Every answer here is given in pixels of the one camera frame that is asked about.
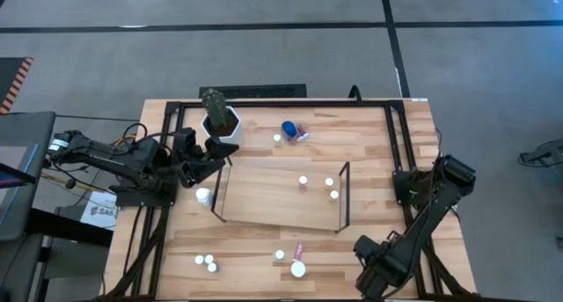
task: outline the floor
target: floor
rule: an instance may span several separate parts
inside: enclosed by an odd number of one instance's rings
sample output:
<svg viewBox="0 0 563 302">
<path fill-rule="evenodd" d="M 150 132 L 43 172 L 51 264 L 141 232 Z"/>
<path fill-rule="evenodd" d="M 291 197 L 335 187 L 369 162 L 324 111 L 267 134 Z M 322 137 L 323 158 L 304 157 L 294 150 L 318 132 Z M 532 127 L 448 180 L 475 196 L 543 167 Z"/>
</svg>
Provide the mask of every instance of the floor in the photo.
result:
<svg viewBox="0 0 563 302">
<path fill-rule="evenodd" d="M 0 56 L 34 59 L 12 111 L 137 119 L 145 99 L 196 98 L 208 85 L 305 83 L 309 97 L 343 97 L 356 84 L 364 97 L 428 98 L 444 152 L 477 170 L 459 214 L 479 292 L 558 301 L 563 183 L 516 157 L 563 132 L 561 20 L 563 0 L 5 0 Z M 303 22 L 320 25 L 191 26 Z M 128 124 L 59 118 L 55 131 L 109 142 Z M 35 206 L 76 201 L 42 183 Z M 48 300 L 98 287 L 98 276 L 71 279 Z"/>
</svg>

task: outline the cactus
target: cactus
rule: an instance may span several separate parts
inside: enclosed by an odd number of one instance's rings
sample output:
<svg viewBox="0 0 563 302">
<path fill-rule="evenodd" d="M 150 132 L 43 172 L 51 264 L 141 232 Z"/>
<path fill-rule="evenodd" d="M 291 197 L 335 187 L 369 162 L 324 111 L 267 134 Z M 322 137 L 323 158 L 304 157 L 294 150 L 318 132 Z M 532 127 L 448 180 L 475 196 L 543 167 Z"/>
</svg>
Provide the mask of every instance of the cactus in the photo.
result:
<svg viewBox="0 0 563 302">
<path fill-rule="evenodd" d="M 211 89 L 203 94 L 201 101 L 208 112 L 208 118 L 213 127 L 216 129 L 226 129 L 232 117 L 227 111 L 223 94 Z"/>
</svg>

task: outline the white cap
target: white cap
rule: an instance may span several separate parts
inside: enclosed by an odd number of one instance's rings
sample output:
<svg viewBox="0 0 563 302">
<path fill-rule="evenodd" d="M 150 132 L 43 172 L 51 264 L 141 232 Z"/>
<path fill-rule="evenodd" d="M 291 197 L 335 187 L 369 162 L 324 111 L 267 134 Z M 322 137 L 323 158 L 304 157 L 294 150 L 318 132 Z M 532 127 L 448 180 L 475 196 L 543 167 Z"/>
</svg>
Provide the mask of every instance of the white cap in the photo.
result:
<svg viewBox="0 0 563 302">
<path fill-rule="evenodd" d="M 283 253 L 283 250 L 277 250 L 275 252 L 275 259 L 277 259 L 277 260 L 283 259 L 284 256 L 285 256 L 285 253 Z"/>
<path fill-rule="evenodd" d="M 198 201 L 206 202 L 210 193 L 211 190 L 208 188 L 198 188 L 197 191 L 195 191 L 195 196 L 197 197 Z"/>
<path fill-rule="evenodd" d="M 291 265 L 291 274 L 295 277 L 302 277 L 305 275 L 305 264 L 300 261 L 295 261 Z"/>
<path fill-rule="evenodd" d="M 208 271 L 209 272 L 216 272 L 217 271 L 217 265 L 214 262 L 211 262 L 208 265 Z"/>
<path fill-rule="evenodd" d="M 207 263 L 207 264 L 210 264 L 214 260 L 215 260 L 215 258 L 213 257 L 212 254 L 208 254 L 208 255 L 205 256 L 205 263 Z"/>
<path fill-rule="evenodd" d="M 203 256 L 198 254 L 195 256 L 195 263 L 196 264 L 202 264 L 203 263 Z"/>
</svg>

